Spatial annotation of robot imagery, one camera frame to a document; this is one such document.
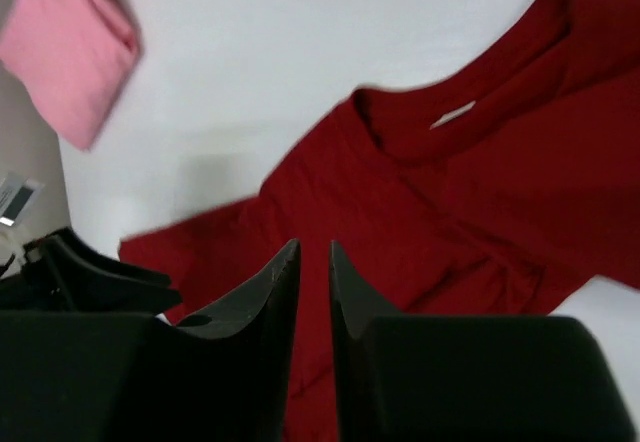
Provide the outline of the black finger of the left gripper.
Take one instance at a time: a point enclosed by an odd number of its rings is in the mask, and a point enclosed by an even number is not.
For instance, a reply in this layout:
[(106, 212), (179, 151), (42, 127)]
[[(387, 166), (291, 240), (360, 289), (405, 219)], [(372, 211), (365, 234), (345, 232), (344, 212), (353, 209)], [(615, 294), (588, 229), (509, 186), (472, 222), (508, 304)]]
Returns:
[(78, 312), (164, 312), (182, 298), (160, 272), (107, 257), (69, 227), (39, 240), (66, 305)]

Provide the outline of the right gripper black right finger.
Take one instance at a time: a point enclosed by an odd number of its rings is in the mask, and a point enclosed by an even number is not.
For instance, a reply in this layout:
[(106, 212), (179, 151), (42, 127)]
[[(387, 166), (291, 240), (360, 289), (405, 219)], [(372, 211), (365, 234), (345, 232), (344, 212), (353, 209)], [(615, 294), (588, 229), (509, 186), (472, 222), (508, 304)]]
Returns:
[(402, 312), (329, 256), (343, 441), (634, 441), (592, 333), (565, 316)]

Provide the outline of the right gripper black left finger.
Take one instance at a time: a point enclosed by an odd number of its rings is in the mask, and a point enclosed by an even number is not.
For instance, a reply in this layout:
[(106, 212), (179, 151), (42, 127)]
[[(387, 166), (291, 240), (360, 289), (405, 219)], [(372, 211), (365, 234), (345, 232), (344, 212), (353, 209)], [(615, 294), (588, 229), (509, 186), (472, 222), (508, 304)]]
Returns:
[(61, 239), (28, 245), (1, 283), (5, 441), (278, 441), (301, 248), (180, 323), (167, 278), (95, 266)]

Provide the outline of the dark red t shirt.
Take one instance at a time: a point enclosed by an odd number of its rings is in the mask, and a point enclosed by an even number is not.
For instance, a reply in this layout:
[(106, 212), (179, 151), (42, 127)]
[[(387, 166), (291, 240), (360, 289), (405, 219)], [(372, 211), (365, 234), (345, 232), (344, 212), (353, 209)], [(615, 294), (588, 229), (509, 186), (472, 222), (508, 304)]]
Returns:
[(256, 195), (125, 239), (119, 256), (170, 277), (177, 322), (294, 238), (288, 441), (337, 437), (332, 241), (414, 313), (547, 314), (596, 275), (637, 287), (639, 0), (535, 0), (450, 78), (355, 90)]

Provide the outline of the light pink t shirt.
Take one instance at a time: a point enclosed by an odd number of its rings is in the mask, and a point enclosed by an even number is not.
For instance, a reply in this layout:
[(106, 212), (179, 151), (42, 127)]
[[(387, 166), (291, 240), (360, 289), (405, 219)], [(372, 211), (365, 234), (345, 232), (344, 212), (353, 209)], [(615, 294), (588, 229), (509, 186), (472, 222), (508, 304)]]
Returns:
[(44, 121), (90, 149), (139, 57), (134, 25), (116, 0), (13, 0), (1, 62)]

